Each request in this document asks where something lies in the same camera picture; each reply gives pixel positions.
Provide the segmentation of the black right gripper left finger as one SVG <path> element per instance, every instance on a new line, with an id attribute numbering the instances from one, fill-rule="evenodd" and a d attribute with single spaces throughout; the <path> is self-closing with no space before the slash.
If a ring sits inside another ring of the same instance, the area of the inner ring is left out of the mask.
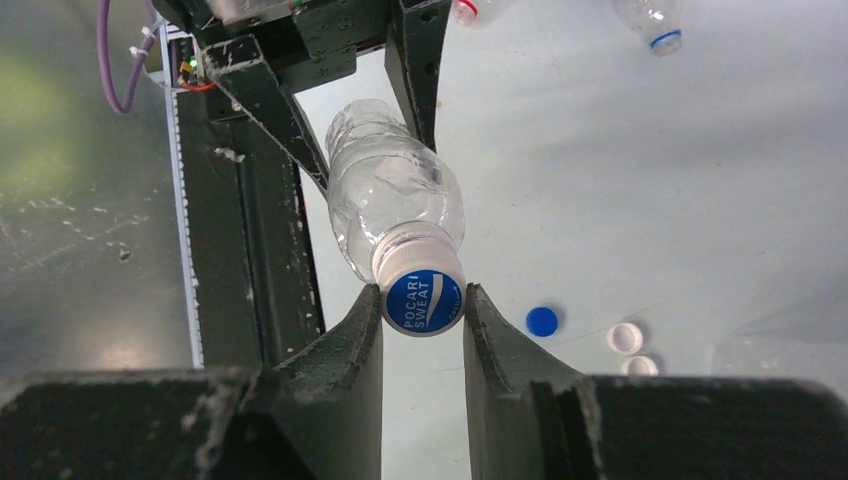
<path id="1" fill-rule="evenodd" d="M 5 479 L 377 479 L 380 294 L 272 367 L 40 372 L 1 383 Z"/>

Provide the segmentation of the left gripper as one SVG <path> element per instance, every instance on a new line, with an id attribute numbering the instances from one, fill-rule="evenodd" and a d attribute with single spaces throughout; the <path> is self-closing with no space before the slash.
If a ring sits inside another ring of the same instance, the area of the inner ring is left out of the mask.
<path id="1" fill-rule="evenodd" d="M 152 5 L 197 40 L 204 67 L 218 88 L 323 196 L 328 163 L 292 89 L 305 91 L 355 73 L 359 54 L 384 45 L 386 37 L 385 69 L 407 128 L 436 149 L 439 71 L 451 0 Z"/>

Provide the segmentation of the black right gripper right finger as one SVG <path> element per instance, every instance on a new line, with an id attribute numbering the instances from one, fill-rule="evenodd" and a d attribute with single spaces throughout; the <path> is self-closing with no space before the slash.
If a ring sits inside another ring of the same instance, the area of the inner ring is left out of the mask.
<path id="1" fill-rule="evenodd" d="M 588 375 L 482 286 L 463 333 L 476 479 L 843 479 L 847 407 L 809 381 Z"/>

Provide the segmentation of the small clear plastic bottle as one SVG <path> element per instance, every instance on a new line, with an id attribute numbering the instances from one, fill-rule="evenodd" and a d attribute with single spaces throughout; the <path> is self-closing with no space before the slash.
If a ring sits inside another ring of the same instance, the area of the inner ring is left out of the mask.
<path id="1" fill-rule="evenodd" d="M 465 212 L 454 172 L 416 139 L 382 100 L 356 100 L 333 119 L 328 214 L 342 256 L 360 280 L 373 283 L 372 255 L 388 231 L 412 221 L 441 227 L 460 247 Z"/>

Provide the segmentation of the white blue labelled bottle cap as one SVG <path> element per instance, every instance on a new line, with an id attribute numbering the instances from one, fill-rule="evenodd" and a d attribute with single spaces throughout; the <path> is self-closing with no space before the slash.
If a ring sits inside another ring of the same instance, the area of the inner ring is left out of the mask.
<path id="1" fill-rule="evenodd" d="M 411 337 L 432 337 L 464 314 L 466 278 L 453 238 L 440 226 L 410 221 L 389 229 L 372 254 L 384 320 Z"/>

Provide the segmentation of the clear ribbed plastic bottle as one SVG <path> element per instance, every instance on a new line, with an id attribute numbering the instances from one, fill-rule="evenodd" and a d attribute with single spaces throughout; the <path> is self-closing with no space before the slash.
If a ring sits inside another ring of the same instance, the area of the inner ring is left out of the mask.
<path id="1" fill-rule="evenodd" d="M 847 397 L 847 292 L 812 296 L 749 322 L 718 343 L 716 376 L 800 378 Z"/>

